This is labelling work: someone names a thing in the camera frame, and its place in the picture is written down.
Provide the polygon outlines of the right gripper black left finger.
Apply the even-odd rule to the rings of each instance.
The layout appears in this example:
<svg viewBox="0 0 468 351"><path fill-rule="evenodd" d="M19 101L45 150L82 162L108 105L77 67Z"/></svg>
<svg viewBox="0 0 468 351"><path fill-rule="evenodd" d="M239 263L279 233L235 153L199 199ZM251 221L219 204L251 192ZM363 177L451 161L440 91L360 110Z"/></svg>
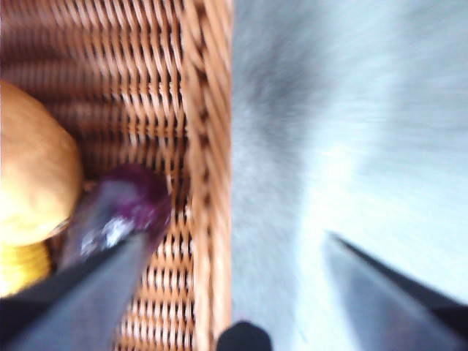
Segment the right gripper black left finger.
<svg viewBox="0 0 468 351"><path fill-rule="evenodd" d="M2 350L109 350L146 262L142 233L1 300Z"/></svg>

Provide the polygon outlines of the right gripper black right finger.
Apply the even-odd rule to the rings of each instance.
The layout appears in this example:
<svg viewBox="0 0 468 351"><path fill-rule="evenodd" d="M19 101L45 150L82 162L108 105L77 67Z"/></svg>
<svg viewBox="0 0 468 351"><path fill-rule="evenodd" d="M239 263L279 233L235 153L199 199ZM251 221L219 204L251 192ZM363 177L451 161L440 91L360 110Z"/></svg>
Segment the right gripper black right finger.
<svg viewBox="0 0 468 351"><path fill-rule="evenodd" d="M467 305L331 233L327 265L362 350L466 350Z"/></svg>

